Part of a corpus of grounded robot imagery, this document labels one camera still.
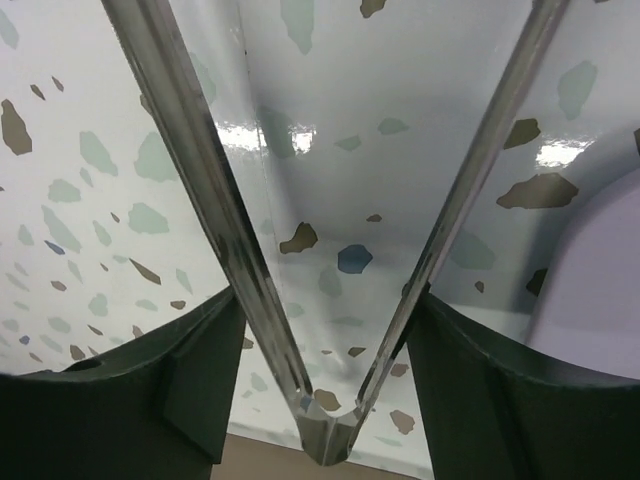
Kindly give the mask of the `metal tongs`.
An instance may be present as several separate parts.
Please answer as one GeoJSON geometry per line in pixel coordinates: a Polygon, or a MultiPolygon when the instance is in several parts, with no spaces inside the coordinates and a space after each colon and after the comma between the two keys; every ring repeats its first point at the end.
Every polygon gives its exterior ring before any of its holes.
{"type": "Polygon", "coordinates": [[[311,379],[170,4],[104,3],[198,220],[293,415],[302,447],[318,465],[335,466],[349,458],[406,341],[411,314],[439,274],[567,8],[564,1],[533,3],[358,391],[355,408],[336,417],[314,397],[311,379]]]}

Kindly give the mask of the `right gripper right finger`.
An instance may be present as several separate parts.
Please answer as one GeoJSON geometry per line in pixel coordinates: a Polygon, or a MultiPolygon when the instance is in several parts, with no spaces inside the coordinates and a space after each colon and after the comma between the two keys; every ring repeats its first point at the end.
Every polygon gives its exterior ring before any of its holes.
{"type": "Polygon", "coordinates": [[[431,294],[410,326],[435,478],[638,478],[638,381],[537,352],[431,294]]]}

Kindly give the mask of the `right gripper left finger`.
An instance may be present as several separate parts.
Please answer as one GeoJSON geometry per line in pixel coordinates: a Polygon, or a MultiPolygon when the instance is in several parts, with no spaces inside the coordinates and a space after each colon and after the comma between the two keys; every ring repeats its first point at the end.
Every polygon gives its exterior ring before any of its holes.
{"type": "Polygon", "coordinates": [[[1,378],[5,479],[207,479],[245,320],[230,289],[106,353],[1,378]]]}

